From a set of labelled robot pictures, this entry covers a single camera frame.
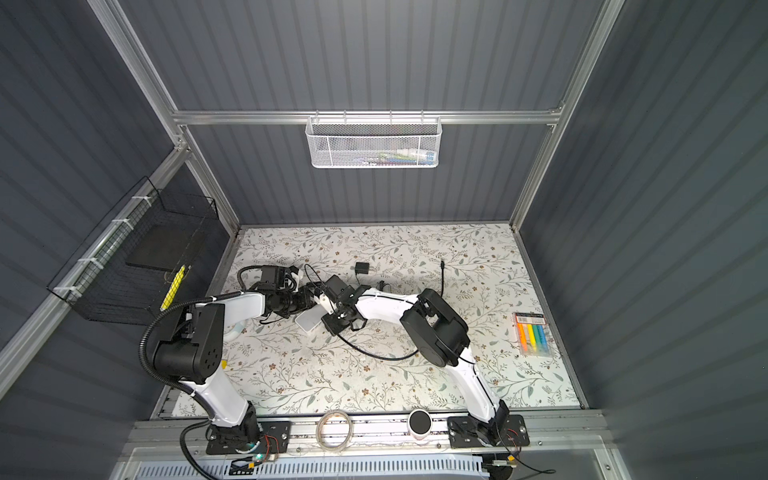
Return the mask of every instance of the white ventilation grille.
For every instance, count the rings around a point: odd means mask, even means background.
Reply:
[[[201,460],[207,472],[217,478],[488,478],[482,459],[471,455],[381,455],[356,457],[281,457],[266,463],[249,475],[228,475],[232,460]],[[185,461],[142,462],[136,480],[196,480],[202,478]]]
[[[439,118],[414,123],[306,122],[312,165],[318,168],[434,168]]]

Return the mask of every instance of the white mesh basket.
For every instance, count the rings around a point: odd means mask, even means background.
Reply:
[[[418,123],[306,122],[312,165],[317,168],[437,167],[439,118]]]

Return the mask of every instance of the white cylinder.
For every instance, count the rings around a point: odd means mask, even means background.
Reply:
[[[432,431],[432,417],[426,410],[416,409],[408,415],[408,433],[423,440]]]

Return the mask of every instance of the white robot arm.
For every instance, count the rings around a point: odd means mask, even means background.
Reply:
[[[371,287],[357,297],[354,307],[364,319],[378,319],[401,325],[401,319],[406,312],[421,302],[419,295],[397,295]],[[326,307],[326,310],[331,316],[333,315],[333,306]],[[456,356],[458,362],[455,365],[447,362],[439,366],[445,367],[445,371],[458,386],[467,404],[469,415],[481,422],[490,422],[498,410],[499,397],[488,387],[483,376],[477,371],[475,357],[469,345],[458,351]]]
[[[191,306],[178,322],[158,328],[159,343],[151,358],[154,370],[190,389],[193,397],[204,399],[219,439],[249,445],[260,435],[253,406],[220,367],[224,332],[233,327],[239,332],[239,323],[267,311],[288,316],[317,302],[328,312],[323,323],[334,336],[358,319],[402,325],[419,353],[445,368],[458,386],[469,415],[476,420],[478,438],[487,445],[498,444],[498,427],[506,420],[508,408],[476,369],[466,322],[437,292],[425,289],[419,295],[396,295],[365,285],[348,286],[337,276],[322,283],[322,288],[296,284],[275,289],[270,283],[263,291],[254,285],[248,291],[214,297]],[[436,317],[432,325],[427,321],[431,317]]]

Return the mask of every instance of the yellow pen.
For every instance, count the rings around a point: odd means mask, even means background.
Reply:
[[[187,267],[185,265],[182,265],[179,271],[176,273],[176,276],[174,277],[174,281],[170,285],[170,288],[168,289],[168,293],[165,295],[165,298],[163,299],[163,304],[160,305],[160,311],[165,310],[174,302],[174,297],[176,296],[176,292],[179,290],[179,286],[181,286],[181,280],[184,279],[184,271],[186,269]]]
[[[531,346],[533,347],[533,351],[537,352],[538,347],[536,346],[536,335],[533,333],[533,325],[530,323],[528,324],[528,339],[531,340]]]

